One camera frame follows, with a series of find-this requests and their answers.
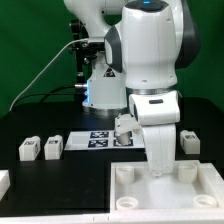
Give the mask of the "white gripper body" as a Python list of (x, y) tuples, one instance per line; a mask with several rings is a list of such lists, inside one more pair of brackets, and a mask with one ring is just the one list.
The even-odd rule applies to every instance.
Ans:
[(178, 93), (129, 96), (129, 109), (141, 127), (148, 166), (153, 176), (170, 173), (175, 163)]

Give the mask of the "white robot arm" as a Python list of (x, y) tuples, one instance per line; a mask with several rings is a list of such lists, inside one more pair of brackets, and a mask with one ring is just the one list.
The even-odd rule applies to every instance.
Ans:
[(115, 136), (140, 133), (154, 176), (172, 171), (180, 121), (175, 70), (188, 66), (200, 42), (186, 0), (63, 0), (88, 38), (92, 64), (83, 109), (116, 116)]

